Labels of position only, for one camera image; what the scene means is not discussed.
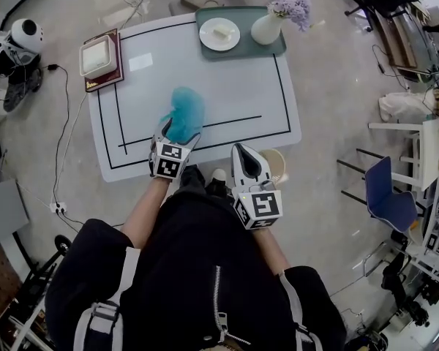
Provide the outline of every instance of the wheel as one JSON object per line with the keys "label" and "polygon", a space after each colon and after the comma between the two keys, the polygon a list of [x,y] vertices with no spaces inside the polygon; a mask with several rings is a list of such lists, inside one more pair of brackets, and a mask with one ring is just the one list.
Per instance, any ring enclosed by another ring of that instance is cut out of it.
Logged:
{"label": "wheel", "polygon": [[59,251],[62,254],[62,256],[65,256],[68,249],[72,245],[72,242],[70,241],[70,239],[68,239],[67,237],[64,237],[63,235],[56,236],[54,242],[56,244],[57,251]]}

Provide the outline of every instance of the blue sponge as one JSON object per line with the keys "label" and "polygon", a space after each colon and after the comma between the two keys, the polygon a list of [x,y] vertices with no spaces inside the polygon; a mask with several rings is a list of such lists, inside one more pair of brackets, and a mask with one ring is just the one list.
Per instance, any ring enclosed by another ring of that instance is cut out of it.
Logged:
{"label": "blue sponge", "polygon": [[172,118],[172,123],[166,134],[173,143],[186,143],[203,128],[205,104],[203,98],[188,87],[178,87],[170,99],[172,111],[161,118],[166,121]]}

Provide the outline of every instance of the blue chair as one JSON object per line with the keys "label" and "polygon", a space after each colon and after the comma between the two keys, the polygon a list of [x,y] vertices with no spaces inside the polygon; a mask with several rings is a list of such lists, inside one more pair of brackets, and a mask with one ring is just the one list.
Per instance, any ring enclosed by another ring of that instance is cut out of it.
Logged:
{"label": "blue chair", "polygon": [[419,216],[423,216],[423,214],[418,214],[416,206],[423,211],[425,211],[425,207],[414,200],[411,192],[403,192],[393,187],[390,157],[384,157],[360,148],[356,150],[381,160],[368,171],[342,160],[337,160],[338,163],[364,174],[363,179],[366,181],[366,201],[346,191],[342,190],[342,193],[365,204],[372,217],[381,220],[397,232],[404,233]]}

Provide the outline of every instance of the white plate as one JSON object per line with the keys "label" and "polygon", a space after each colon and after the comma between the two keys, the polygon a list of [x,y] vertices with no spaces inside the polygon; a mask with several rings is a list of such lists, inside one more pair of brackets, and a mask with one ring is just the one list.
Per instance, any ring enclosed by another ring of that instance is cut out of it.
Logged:
{"label": "white plate", "polygon": [[[213,29],[218,26],[225,26],[230,29],[230,33],[225,38],[221,38],[213,32]],[[212,50],[224,51],[234,48],[239,39],[241,39],[241,33],[236,24],[226,18],[212,18],[206,21],[201,27],[198,33],[200,35],[201,42]]]}

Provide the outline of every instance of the white stool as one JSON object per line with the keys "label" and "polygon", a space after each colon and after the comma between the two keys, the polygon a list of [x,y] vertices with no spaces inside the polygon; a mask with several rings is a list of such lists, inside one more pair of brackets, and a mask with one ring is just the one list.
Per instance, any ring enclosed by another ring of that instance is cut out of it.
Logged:
{"label": "white stool", "polygon": [[370,129],[415,131],[413,157],[400,157],[400,161],[413,164],[413,177],[392,172],[395,181],[419,187],[424,191],[439,176],[439,118],[423,124],[369,124]]}

